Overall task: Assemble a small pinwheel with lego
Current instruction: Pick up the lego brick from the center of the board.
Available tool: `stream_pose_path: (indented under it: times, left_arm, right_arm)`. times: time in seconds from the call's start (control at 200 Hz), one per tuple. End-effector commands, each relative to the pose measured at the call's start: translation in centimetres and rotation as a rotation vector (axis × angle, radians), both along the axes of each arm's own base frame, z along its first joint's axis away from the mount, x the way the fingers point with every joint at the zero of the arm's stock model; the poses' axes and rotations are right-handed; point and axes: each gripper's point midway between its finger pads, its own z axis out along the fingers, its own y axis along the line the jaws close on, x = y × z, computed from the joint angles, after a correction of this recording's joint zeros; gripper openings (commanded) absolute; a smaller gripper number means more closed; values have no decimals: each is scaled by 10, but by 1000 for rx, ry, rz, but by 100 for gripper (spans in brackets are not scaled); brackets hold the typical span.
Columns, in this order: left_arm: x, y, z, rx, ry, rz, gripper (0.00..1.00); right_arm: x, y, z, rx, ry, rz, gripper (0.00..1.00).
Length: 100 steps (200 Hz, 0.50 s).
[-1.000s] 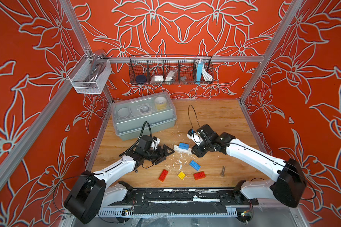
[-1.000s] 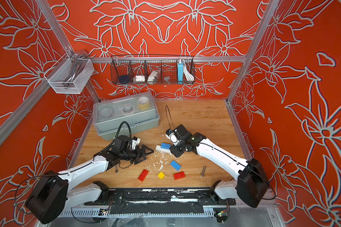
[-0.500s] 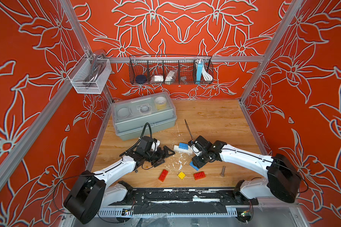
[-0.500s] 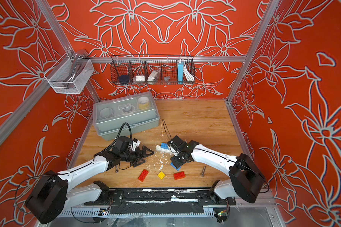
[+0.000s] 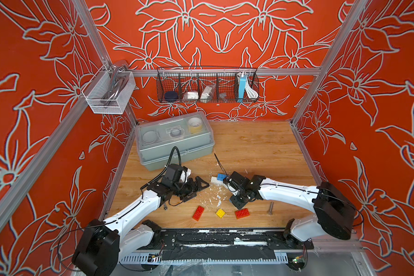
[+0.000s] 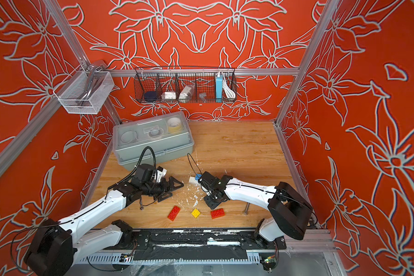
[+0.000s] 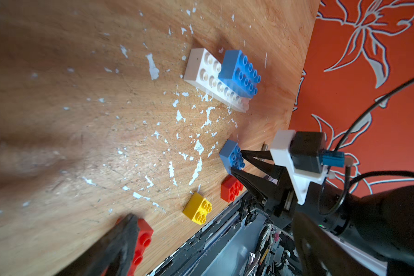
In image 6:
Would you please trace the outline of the white lego brick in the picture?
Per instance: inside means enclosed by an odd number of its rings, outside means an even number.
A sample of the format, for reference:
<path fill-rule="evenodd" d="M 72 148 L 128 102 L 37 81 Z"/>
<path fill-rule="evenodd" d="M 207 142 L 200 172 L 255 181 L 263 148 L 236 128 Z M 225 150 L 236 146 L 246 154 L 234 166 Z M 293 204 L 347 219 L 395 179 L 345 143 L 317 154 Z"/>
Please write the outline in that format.
<path fill-rule="evenodd" d="M 189 184 L 200 186 L 195 177 L 189 177 Z"/>

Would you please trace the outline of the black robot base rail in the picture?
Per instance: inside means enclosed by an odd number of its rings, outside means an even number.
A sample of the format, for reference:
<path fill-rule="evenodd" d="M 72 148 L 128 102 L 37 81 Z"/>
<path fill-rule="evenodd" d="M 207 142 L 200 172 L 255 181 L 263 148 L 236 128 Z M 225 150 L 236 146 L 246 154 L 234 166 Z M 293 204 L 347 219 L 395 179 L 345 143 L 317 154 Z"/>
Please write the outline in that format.
<path fill-rule="evenodd" d="M 131 254 L 134 261 L 254 261 L 285 250 L 285 238 L 266 241 L 253 228 L 137 229 L 105 251 Z"/>

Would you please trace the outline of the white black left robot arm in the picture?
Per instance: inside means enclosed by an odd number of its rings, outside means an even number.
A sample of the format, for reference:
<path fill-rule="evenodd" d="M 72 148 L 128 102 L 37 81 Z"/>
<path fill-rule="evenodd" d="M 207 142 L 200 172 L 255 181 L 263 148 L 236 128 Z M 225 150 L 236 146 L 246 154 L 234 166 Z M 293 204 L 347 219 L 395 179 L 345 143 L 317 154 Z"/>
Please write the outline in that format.
<path fill-rule="evenodd" d="M 24 256 L 24 263 L 38 276 L 63 276 L 78 261 L 100 250 L 136 245 L 132 227 L 122 220 L 98 231 L 92 229 L 142 196 L 161 202 L 184 187 L 174 177 L 166 178 L 166 173 L 162 167 L 140 164 L 88 207 L 58 221 L 43 222 Z"/>

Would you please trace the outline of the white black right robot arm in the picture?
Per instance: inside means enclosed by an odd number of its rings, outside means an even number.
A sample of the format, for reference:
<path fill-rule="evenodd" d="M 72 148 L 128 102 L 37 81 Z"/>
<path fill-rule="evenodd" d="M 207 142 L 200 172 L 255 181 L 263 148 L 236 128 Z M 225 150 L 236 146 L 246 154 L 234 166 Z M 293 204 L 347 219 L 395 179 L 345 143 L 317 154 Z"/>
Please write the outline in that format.
<path fill-rule="evenodd" d="M 206 193 L 204 201 L 211 210 L 226 201 L 243 201 L 268 210 L 271 218 L 262 220 L 256 236 L 268 242 L 282 236 L 303 240 L 312 217 L 312 206 L 288 183 L 263 186 L 230 175 L 217 178 L 207 171 L 195 180 Z"/>

